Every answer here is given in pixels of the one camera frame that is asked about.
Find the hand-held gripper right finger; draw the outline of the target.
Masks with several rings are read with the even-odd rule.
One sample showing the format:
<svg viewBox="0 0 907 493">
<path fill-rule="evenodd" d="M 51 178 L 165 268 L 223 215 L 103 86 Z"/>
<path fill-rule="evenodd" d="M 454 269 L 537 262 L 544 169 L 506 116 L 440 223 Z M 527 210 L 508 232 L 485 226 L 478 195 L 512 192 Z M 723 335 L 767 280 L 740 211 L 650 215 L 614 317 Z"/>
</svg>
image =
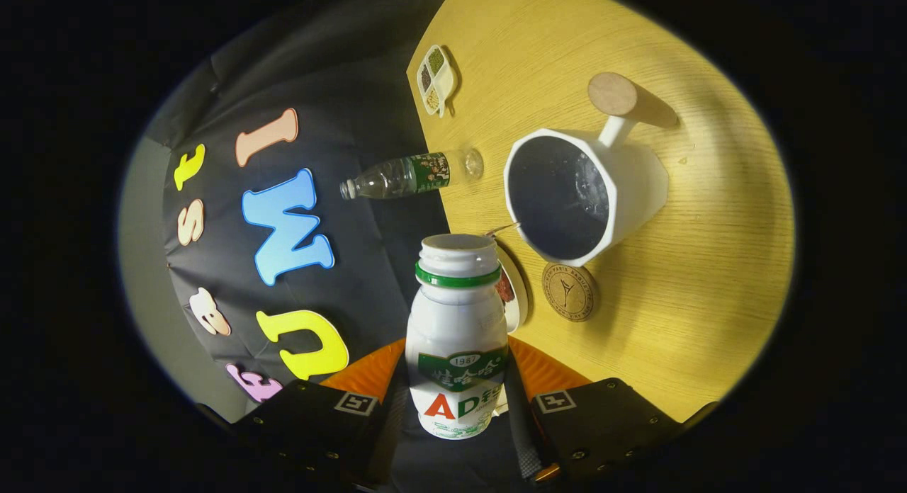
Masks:
<svg viewBox="0 0 907 493">
<path fill-rule="evenodd" d="M 509 427 L 521 475 L 536 489 L 611 477 L 687 428 L 624 380 L 592 381 L 521 339 L 508 346 Z"/>
</svg>

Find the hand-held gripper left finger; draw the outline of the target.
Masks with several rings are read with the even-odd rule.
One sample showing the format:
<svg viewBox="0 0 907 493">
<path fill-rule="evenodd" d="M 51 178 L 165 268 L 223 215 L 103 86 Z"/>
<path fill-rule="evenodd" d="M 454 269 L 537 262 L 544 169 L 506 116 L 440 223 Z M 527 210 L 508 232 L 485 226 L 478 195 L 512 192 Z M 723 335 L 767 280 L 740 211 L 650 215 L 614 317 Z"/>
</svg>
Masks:
<svg viewBox="0 0 907 493">
<path fill-rule="evenodd" d="M 295 380 L 234 425 L 243 444 L 305 480 L 376 489 L 389 480 L 407 400 L 405 340 L 329 379 Z"/>
</svg>

